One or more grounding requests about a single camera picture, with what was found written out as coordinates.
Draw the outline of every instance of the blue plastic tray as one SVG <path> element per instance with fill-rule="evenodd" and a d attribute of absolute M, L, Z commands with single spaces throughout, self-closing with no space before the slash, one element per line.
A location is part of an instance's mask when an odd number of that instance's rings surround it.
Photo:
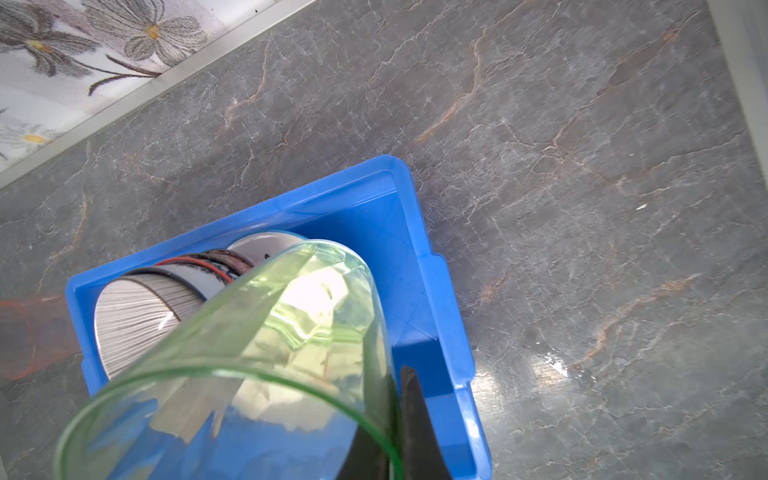
<path fill-rule="evenodd" d="M 373 158 L 154 247 L 73 276 L 67 302 L 93 395 L 107 383 L 94 337 L 101 289 L 140 266 L 180 253 L 224 248 L 262 230 L 289 230 L 334 240 L 369 265 L 381 296 L 396 371 L 416 369 L 443 457 L 453 477 L 491 478 L 470 382 L 475 362 L 445 260 L 429 246 L 408 166 Z"/>

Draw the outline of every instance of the gray flower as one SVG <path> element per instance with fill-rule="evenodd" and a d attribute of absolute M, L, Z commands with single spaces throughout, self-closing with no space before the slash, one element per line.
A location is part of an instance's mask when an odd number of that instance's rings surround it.
<path fill-rule="evenodd" d="M 84 77 L 89 69 L 73 59 L 100 47 L 95 41 L 53 28 L 53 16 L 36 5 L 0 2 L 0 53 L 26 50 L 35 58 L 34 70 L 52 77 L 58 72 L 70 77 Z"/>
<path fill-rule="evenodd" d="M 124 53 L 133 60 L 146 60 L 157 52 L 173 67 L 208 41 L 195 17 L 164 21 L 162 0 L 84 0 L 83 5 L 94 28 L 128 38 Z"/>

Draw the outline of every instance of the marble countertop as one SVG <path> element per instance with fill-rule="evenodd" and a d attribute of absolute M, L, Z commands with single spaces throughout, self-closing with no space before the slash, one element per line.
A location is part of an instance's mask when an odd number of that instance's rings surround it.
<path fill-rule="evenodd" d="M 449 262 L 494 478 L 768 476 L 768 194 L 704 0 L 319 0 L 0 190 L 0 292 L 381 153 Z M 49 461 L 33 403 L 11 478 Z"/>

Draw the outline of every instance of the yellow flower center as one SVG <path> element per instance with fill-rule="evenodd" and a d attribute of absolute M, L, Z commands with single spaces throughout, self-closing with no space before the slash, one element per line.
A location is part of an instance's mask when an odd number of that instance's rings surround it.
<path fill-rule="evenodd" d="M 40 51 L 46 51 L 48 53 L 52 52 L 50 47 L 48 47 L 45 43 L 39 40 L 27 40 L 27 45 L 29 45 L 32 48 L 37 48 Z"/>
<path fill-rule="evenodd" d="M 24 141 L 28 141 L 31 144 L 43 144 L 45 143 L 45 139 L 41 137 L 40 135 L 25 135 Z"/>
<path fill-rule="evenodd" d="M 157 25 L 150 25 L 148 27 L 144 27 L 144 31 L 147 32 L 147 35 L 149 35 L 149 37 L 152 40 L 157 40 L 157 37 L 160 36 L 160 27 L 158 27 Z"/>

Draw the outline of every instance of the green transparent plastic sheet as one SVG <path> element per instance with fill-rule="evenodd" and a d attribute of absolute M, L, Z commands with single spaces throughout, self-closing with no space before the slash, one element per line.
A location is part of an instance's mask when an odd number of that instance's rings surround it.
<path fill-rule="evenodd" d="M 155 407 L 127 415 L 147 400 Z M 109 477 L 135 440 L 127 432 L 145 418 L 149 428 L 189 445 L 211 416 L 215 442 L 232 411 L 243 422 L 281 423 L 288 431 L 322 430 L 340 411 L 376 441 L 401 478 L 396 405 L 369 268 L 344 246 L 308 240 L 239 278 L 104 387 L 67 426 L 55 474 Z M 136 465 L 130 478 L 147 478 L 156 461 Z"/>

